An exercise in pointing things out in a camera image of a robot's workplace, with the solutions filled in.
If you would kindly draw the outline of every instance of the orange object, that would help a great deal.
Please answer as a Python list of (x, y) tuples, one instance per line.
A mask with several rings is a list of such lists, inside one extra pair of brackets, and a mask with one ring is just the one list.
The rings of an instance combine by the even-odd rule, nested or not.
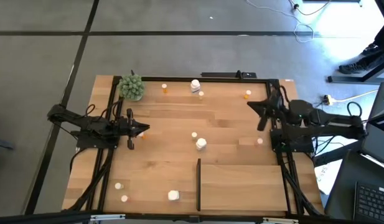
[(167, 93), (167, 84), (162, 84), (161, 88), (163, 93)]
[(246, 91), (246, 94), (244, 95), (244, 99), (248, 99), (248, 97), (251, 95), (251, 91), (250, 90), (247, 90)]

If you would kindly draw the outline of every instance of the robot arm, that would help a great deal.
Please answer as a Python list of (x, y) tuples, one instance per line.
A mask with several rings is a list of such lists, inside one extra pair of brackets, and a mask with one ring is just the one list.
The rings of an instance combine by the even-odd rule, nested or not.
[(119, 117), (108, 121), (102, 116), (82, 116), (61, 105), (54, 105), (48, 113), (48, 120), (55, 124), (68, 122), (80, 127), (79, 131), (70, 132), (78, 138), (79, 148), (113, 149), (118, 146), (120, 136), (128, 136), (128, 148), (134, 149), (131, 138), (150, 128), (148, 124), (135, 121), (131, 109), (127, 109), (127, 118)]

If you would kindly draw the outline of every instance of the power cord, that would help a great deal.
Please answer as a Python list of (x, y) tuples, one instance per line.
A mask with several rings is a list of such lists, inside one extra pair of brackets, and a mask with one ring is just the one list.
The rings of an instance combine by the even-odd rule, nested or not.
[[(283, 12), (283, 11), (279, 11), (279, 10), (276, 10), (276, 9), (272, 9), (272, 8), (270, 8), (270, 7), (266, 7), (266, 6), (257, 6), (256, 4), (252, 3), (250, 0), (245, 0), (245, 1), (246, 1), (247, 4), (253, 6), (253, 7), (257, 8), (257, 9), (268, 9), (268, 10), (270, 10), (270, 11), (278, 12), (278, 13), (281, 13), (281, 14), (283, 14), (283, 15), (285, 15), (285, 16), (289, 16), (289, 17), (293, 17), (293, 18), (295, 18), (295, 20), (297, 20), (298, 23), (297, 23), (296, 27), (294, 28), (293, 34), (294, 34), (294, 36), (296, 37), (296, 41), (297, 41), (297, 42), (303, 44), (303, 43), (307, 43), (307, 42), (309, 42), (309, 41), (314, 40), (315, 30), (310, 26), (310, 24), (306, 24), (306, 23), (301, 22), (295, 15), (288, 14), (288, 13), (285, 13), (285, 12)], [(305, 14), (305, 13), (303, 13), (303, 12), (301, 12), (301, 11), (299, 10), (299, 4), (295, 4), (292, 0), (289, 0), (289, 1), (290, 1), (292, 4), (294, 4), (294, 6), (293, 6), (294, 9), (297, 9), (302, 15), (305, 15), (305, 16), (313, 15), (313, 14), (319, 12), (320, 10), (322, 10), (323, 8), (325, 8), (325, 7), (331, 2), (331, 0), (329, 0), (326, 4), (324, 4), (324, 6), (322, 6), (322, 7), (321, 7), (320, 9), (318, 9), (317, 11), (312, 12), (312, 13), (310, 13), (310, 14)], [(298, 37), (298, 35), (297, 35), (297, 33), (296, 33), (296, 32), (297, 32), (297, 29), (298, 29), (299, 26), (306, 26), (306, 27), (308, 27), (308, 28), (312, 31), (312, 35), (311, 35), (311, 38), (310, 38), (309, 40), (302, 41), (302, 40), (299, 39), (299, 37)]]
[(349, 102), (349, 103), (347, 104), (347, 110), (348, 110), (349, 116), (352, 116), (352, 113), (351, 113), (351, 111), (349, 110), (349, 106), (350, 106), (351, 104), (355, 104), (355, 105), (358, 106), (358, 108), (359, 108), (359, 118), (360, 118), (360, 117), (362, 116), (362, 107), (361, 107), (357, 102)]
[(349, 97), (349, 98), (346, 98), (346, 99), (343, 99), (343, 100), (336, 100), (334, 99), (333, 97), (331, 97), (330, 95), (324, 95), (323, 96), (323, 103), (326, 104), (326, 105), (333, 105), (334, 103), (338, 103), (338, 102), (345, 102), (345, 101), (348, 101), (348, 100), (353, 100), (353, 99), (356, 99), (356, 98), (359, 98), (361, 96), (365, 96), (367, 94), (370, 94), (370, 93), (374, 93), (374, 92), (377, 92), (378, 90), (372, 90), (372, 91), (368, 91), (366, 93), (362, 93), (360, 95), (356, 95), (356, 96), (352, 96), (352, 97)]
[[(294, 16), (294, 15), (292, 15), (292, 14), (285, 13), (285, 12), (283, 12), (283, 11), (279, 11), (279, 10), (276, 10), (276, 9), (272, 9), (272, 8), (270, 8), (270, 7), (266, 7), (266, 6), (257, 6), (256, 4), (250, 2), (250, 0), (245, 0), (245, 1), (246, 1), (249, 5), (251, 5), (251, 6), (255, 7), (255, 8), (257, 8), (257, 9), (269, 9), (270, 11), (278, 12), (278, 13), (282, 13), (282, 14), (285, 15), (285, 16), (289, 16), (289, 17), (293, 17), (293, 18), (295, 18), (295, 20), (297, 20), (298, 23), (297, 23), (296, 27), (294, 28), (293, 33), (294, 33), (294, 36), (296, 37), (297, 42), (303, 44), (303, 43), (307, 43), (307, 42), (309, 42), (309, 41), (314, 40), (314, 35), (315, 35), (315, 31), (314, 31), (314, 29), (313, 29), (309, 24), (305, 24), (305, 23), (301, 22), (296, 16)], [(302, 41), (302, 40), (299, 39), (298, 35), (296, 34), (297, 29), (298, 29), (299, 26), (306, 26), (306, 27), (308, 27), (310, 30), (312, 30), (312, 35), (311, 35), (311, 38), (310, 38), (309, 40)]]
[(293, 8), (296, 9), (296, 10), (298, 10), (299, 13), (301, 13), (301, 14), (304, 15), (304, 16), (310, 16), (310, 15), (313, 15), (313, 14), (319, 12), (320, 10), (322, 10), (323, 8), (325, 8), (331, 1), (332, 1), (332, 0), (328, 0), (328, 1), (327, 1), (327, 2), (326, 2), (320, 9), (318, 9), (318, 10), (312, 12), (312, 13), (307, 13), (307, 14), (306, 14), (306, 13), (303, 13), (301, 10), (299, 10), (299, 4), (296, 4), (293, 0), (289, 0), (289, 2), (291, 2), (291, 4), (294, 5)]

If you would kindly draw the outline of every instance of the metal bracket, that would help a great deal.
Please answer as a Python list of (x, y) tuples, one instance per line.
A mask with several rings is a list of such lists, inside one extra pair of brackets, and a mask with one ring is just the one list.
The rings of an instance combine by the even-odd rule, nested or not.
[(285, 219), (285, 218), (265, 218), (263, 223), (274, 223), (274, 224), (298, 224), (298, 220)]
[(105, 221), (105, 220), (122, 220), (125, 219), (125, 214), (119, 215), (92, 215), (91, 222), (93, 221)]

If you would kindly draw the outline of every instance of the white cable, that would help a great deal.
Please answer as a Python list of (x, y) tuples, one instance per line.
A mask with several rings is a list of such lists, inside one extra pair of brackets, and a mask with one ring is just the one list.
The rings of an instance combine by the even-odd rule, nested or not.
[(370, 94), (370, 93), (374, 93), (376, 91), (378, 91), (378, 90), (368, 91), (367, 93), (363, 93), (361, 95), (353, 96), (353, 97), (346, 98), (346, 99), (343, 99), (343, 100), (336, 100), (336, 99), (334, 99), (334, 102), (345, 102), (345, 101), (348, 101), (348, 100), (353, 100), (355, 98), (358, 98), (358, 97), (361, 97), (361, 96), (364, 96), (364, 95), (367, 95), (367, 94)]
[[(299, 10), (299, 7), (297, 7), (297, 10), (299, 11), (299, 13), (301, 13), (301, 14), (304, 15), (304, 16), (310, 16), (310, 15), (313, 15), (313, 14), (319, 12), (319, 11), (322, 10), (323, 8), (325, 8), (326, 5), (328, 5), (328, 3), (330, 3), (331, 1), (332, 1), (332, 0), (328, 0), (328, 1), (326, 2), (326, 4), (324, 4), (320, 9), (318, 9), (318, 10), (312, 12), (312, 13), (307, 13), (307, 14), (306, 14), (306, 13), (303, 13), (303, 12), (301, 12), (301, 10)], [(289, 0), (289, 2), (291, 2), (291, 4), (293, 4), (293, 5), (296, 5), (296, 3), (293, 2), (293, 0)]]
[[(273, 12), (279, 12), (279, 13), (282, 13), (283, 15), (285, 15), (285, 16), (289, 16), (289, 17), (293, 17), (293, 18), (295, 18), (295, 20), (297, 20), (298, 23), (297, 23), (296, 28), (294, 29), (293, 33), (294, 33), (294, 36), (296, 37), (297, 42), (299, 42), (299, 43), (306, 43), (306, 42), (309, 42), (309, 41), (314, 40), (315, 30), (310, 26), (310, 24), (305, 24), (305, 23), (301, 22), (295, 15), (287, 14), (287, 13), (285, 13), (285, 12), (283, 12), (283, 11), (275, 10), (275, 9), (270, 8), (270, 7), (257, 6), (256, 4), (252, 3), (250, 0), (245, 0), (245, 1), (246, 1), (249, 5), (254, 6), (254, 7), (256, 7), (257, 9), (269, 9), (270, 11), (273, 11)], [(312, 14), (319, 12), (321, 9), (325, 8), (326, 5), (328, 5), (328, 3), (330, 3), (330, 2), (331, 2), (331, 0), (328, 1), (328, 2), (327, 2), (323, 7), (321, 7), (319, 10), (317, 10), (316, 12), (313, 12)], [(296, 31), (297, 31), (297, 29), (298, 29), (299, 26), (306, 26), (306, 27), (310, 28), (310, 30), (312, 30), (312, 36), (311, 36), (311, 39), (306, 40), (306, 41), (301, 41), (301, 40), (299, 39), (298, 35), (296, 34)]]

